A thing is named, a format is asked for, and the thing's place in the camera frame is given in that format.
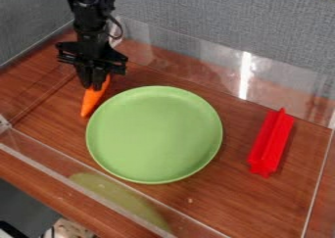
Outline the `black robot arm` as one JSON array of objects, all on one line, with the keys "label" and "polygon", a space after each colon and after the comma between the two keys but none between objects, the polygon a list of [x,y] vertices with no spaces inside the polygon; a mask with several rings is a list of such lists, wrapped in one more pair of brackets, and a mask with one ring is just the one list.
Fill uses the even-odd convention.
[{"label": "black robot arm", "polygon": [[115,0],[67,0],[74,14],[75,41],[58,42],[58,60],[72,65],[86,89],[102,90],[111,73],[126,74],[128,58],[110,45],[123,34],[112,35],[108,24],[122,29],[112,16]]}]

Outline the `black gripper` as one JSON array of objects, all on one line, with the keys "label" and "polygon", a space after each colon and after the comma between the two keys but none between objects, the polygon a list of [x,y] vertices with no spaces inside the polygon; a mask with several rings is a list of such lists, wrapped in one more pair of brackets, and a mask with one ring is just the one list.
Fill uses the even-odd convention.
[{"label": "black gripper", "polygon": [[110,46],[107,36],[58,42],[56,49],[59,61],[75,67],[86,89],[100,91],[110,73],[126,75],[128,58]]}]

